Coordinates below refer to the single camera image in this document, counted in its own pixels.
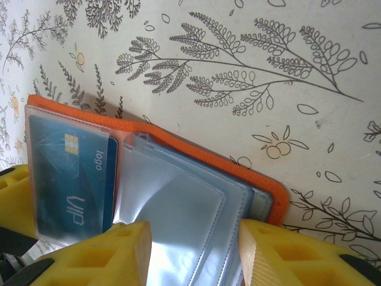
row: blue card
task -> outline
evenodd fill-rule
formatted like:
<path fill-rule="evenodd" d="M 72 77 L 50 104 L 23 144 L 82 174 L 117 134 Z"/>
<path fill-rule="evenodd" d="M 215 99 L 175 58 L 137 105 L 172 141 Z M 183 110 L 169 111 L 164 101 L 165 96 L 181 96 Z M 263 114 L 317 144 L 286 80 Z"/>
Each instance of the blue card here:
<path fill-rule="evenodd" d="M 111 227 L 117 141 L 29 116 L 38 233 L 69 245 Z"/>

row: orange border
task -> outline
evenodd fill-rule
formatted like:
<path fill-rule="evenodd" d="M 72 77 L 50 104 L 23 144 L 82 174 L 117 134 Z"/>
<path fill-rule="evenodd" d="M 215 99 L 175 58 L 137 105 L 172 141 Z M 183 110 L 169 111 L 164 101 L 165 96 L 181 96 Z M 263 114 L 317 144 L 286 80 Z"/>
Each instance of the orange border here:
<path fill-rule="evenodd" d="M 39 95 L 30 95 L 28 98 L 28 104 L 94 124 L 103 125 L 115 130 L 149 133 L 155 139 L 158 139 L 159 141 L 185 153 L 188 156 L 191 156 L 253 186 L 257 186 L 258 188 L 269 192 L 273 196 L 273 206 L 268 216 L 267 223 L 272 225 L 280 225 L 287 211 L 289 203 L 288 193 L 286 188 L 281 183 L 263 174 L 253 172 L 252 170 L 247 170 L 233 164 L 230 161 L 227 161 L 226 159 L 188 144 L 156 126 L 88 113 L 48 100 Z"/>

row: card holder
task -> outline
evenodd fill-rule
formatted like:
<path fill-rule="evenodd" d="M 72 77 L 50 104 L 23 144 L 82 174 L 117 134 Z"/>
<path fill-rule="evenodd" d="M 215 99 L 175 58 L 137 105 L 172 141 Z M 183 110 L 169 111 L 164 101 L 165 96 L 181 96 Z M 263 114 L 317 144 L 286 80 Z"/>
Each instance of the card holder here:
<path fill-rule="evenodd" d="M 289 203 L 288 192 L 286 188 L 278 181 L 256 171 L 247 170 L 233 164 L 229 160 L 187 143 L 181 138 L 177 138 L 156 126 L 88 113 L 74 107 L 62 105 L 58 102 L 51 101 L 38 95 L 29 95 L 27 103 L 28 105 L 51 111 L 53 113 L 59 113 L 75 120 L 82 120 L 89 124 L 109 128 L 112 136 L 115 134 L 115 138 L 121 138 L 121 141 L 119 141 L 119 150 L 123 149 L 123 144 L 121 144 L 121 142 L 123 142 L 123 136 L 136 132 L 148 133 L 159 144 L 179 151 L 184 155 L 205 163 L 217 170 L 221 170 L 227 175 L 248 183 L 250 186 L 261 189 L 271 194 L 273 198 L 270 214 L 266 220 L 267 223 L 280 225 L 287 211 Z"/>
<path fill-rule="evenodd" d="M 27 106 L 26 137 L 38 237 L 70 245 L 110 228 L 110 130 Z"/>
<path fill-rule="evenodd" d="M 115 208 L 115 222 L 128 223 L 143 219 L 152 221 L 151 228 L 154 241 L 150 271 L 156 271 L 156 274 L 161 271 L 162 285 L 240 285 L 243 276 L 237 251 L 238 222 L 242 218 L 254 218 L 279 225 L 285 215 L 288 206 L 288 194 L 282 184 L 188 144 L 156 126 L 86 113 L 37 95 L 29 96 L 28 104 L 26 107 L 27 144 L 30 156 L 29 167 L 32 174 L 31 184 L 36 206 L 42 201 L 38 199 L 44 196 L 46 198 L 46 194 L 40 192 L 39 189 L 44 189 L 41 187 L 44 182 L 52 184 L 49 178 L 54 178 L 51 174 L 40 174 L 37 170 L 42 170 L 47 164 L 50 164 L 53 175 L 57 176 L 54 172 L 59 170 L 49 163 L 45 155 L 40 154 L 41 148 L 33 147 L 41 141 L 38 136 L 47 136 L 47 134 L 41 134 L 43 133 L 42 129 L 38 130 L 39 124 L 47 124 L 47 122 L 52 122 L 51 125 L 56 127 L 57 125 L 65 126 L 65 128 L 69 126 L 70 128 L 78 128 L 81 132 L 88 132 L 89 135 L 86 133 L 85 136 L 87 139 L 90 138 L 89 136 L 97 136 L 99 146 L 103 148 L 102 152 L 107 154 L 107 160 L 105 173 L 94 182 L 98 180 L 101 182 L 98 186 L 115 190 L 100 192 L 101 195 L 93 196 L 93 200 L 98 202 L 97 206 L 100 202 L 98 198 L 103 198 L 102 216 L 100 215 L 101 207 L 99 207 L 96 210 L 97 214 L 93 216 L 96 218 L 96 227 L 91 228 L 91 231 L 82 228 L 82 232 L 76 232 L 74 235 L 70 233 L 72 229 L 69 229 L 70 231 L 62 230 L 62 225 L 65 226 L 67 223 L 66 220 L 54 222 L 59 224 L 58 233 L 49 232 L 47 227 L 42 226 L 41 219 L 38 219 L 37 214 L 41 213 L 41 209 L 37 207 L 35 210 L 37 232 L 38 236 L 44 239 L 67 245 L 104 232 L 111 225 L 110 219 L 113 217 L 113 213 L 110 212 L 110 209 Z M 32 123 L 35 124 L 33 128 L 38 130 L 37 132 L 30 130 L 30 122 L 35 120 L 33 116 L 41 117 L 41 119 L 36 120 L 37 123 Z M 109 160 L 112 157 L 111 154 L 114 154 L 114 161 Z M 155 162 L 156 168 L 149 167 L 152 162 Z M 166 176 L 174 176 L 176 173 L 177 177 L 172 177 L 167 182 L 166 192 L 148 194 L 147 189 L 151 188 L 152 190 L 160 186 L 161 183 L 158 180 L 163 179 L 160 177 L 160 173 L 163 173 L 164 168 L 167 168 Z M 143 177 L 137 175 L 137 170 L 142 172 Z M 155 176 L 158 179 L 150 183 Z M 115 189 L 115 185 L 110 185 L 111 181 L 119 186 L 118 190 Z M 143 186 L 138 188 L 138 182 L 142 183 Z M 70 186 L 71 183 L 79 188 L 84 182 L 77 181 L 75 184 L 70 180 L 65 180 L 63 183 L 56 182 L 53 184 L 54 188 L 49 189 L 50 197 L 48 198 L 50 201 L 55 200 L 57 210 L 63 208 L 61 204 L 58 204 L 62 198 L 57 195 L 57 192 L 65 186 Z M 183 195 L 183 199 L 175 199 L 180 194 Z M 207 214 L 204 213 L 202 218 L 197 220 L 189 218 L 189 214 L 202 215 L 202 213 L 199 214 L 195 211 L 197 203 L 208 202 L 208 207 L 205 207 L 209 211 Z M 39 215 L 39 217 L 45 218 L 46 222 L 44 223 L 50 223 L 49 226 L 56 226 L 49 222 L 52 219 L 49 214 L 53 212 L 53 205 L 43 205 L 50 212 L 42 213 L 43 216 Z M 78 212 L 80 206 L 76 206 L 71 207 Z M 171 232 L 162 230 L 161 225 L 165 219 L 159 217 L 158 209 L 164 214 L 167 213 L 168 219 L 174 220 L 171 225 L 175 230 L 177 225 L 178 227 L 182 226 L 181 230 L 188 226 L 187 231 L 194 227 L 193 231 L 188 236 L 182 235 L 184 240 L 180 242 L 178 230 L 172 229 Z M 202 228 L 200 228 L 201 225 L 195 225 L 195 222 L 199 220 L 205 222 Z M 168 236 L 168 233 L 175 234 L 175 236 Z M 177 239 L 177 246 L 184 246 L 183 254 L 188 250 L 188 256 L 181 256 L 182 260 L 177 259 L 179 249 L 165 248 L 165 245 L 174 239 Z M 151 283 L 148 285 L 160 285 L 156 281 L 149 281 Z"/>

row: yellow plastic block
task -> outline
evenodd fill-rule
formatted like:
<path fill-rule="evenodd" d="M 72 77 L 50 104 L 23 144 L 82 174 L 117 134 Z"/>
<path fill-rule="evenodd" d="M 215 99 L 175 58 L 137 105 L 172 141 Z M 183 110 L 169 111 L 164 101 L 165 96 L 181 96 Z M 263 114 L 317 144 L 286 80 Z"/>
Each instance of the yellow plastic block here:
<path fill-rule="evenodd" d="M 104 234 L 41 257 L 55 262 L 32 286 L 146 285 L 151 244 L 148 222 L 118 223 Z"/>
<path fill-rule="evenodd" d="M 239 254 L 246 286 L 371 286 L 339 255 L 355 253 L 256 220 L 239 227 Z"/>
<path fill-rule="evenodd" d="M 0 176 L 0 226 L 36 238 L 28 165 Z"/>

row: wallpaper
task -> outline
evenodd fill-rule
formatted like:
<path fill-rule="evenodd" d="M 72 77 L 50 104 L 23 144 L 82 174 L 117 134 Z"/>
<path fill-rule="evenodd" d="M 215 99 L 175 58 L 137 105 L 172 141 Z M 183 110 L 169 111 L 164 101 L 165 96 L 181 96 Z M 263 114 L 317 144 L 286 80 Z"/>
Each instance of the wallpaper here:
<path fill-rule="evenodd" d="M 283 226 L 381 269 L 381 2 L 0 0 L 0 168 L 39 94 L 282 182 Z"/>

